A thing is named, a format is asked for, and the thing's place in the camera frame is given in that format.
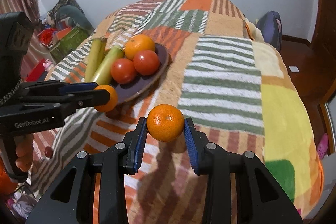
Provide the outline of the person's left hand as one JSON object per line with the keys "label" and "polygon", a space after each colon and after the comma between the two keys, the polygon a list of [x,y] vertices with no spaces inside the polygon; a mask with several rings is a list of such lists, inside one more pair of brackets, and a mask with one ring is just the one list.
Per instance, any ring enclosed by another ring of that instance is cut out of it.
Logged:
{"label": "person's left hand", "polygon": [[18,158],[15,163],[16,166],[23,172],[27,172],[33,163],[33,141],[33,134],[26,135],[16,147],[16,154]]}

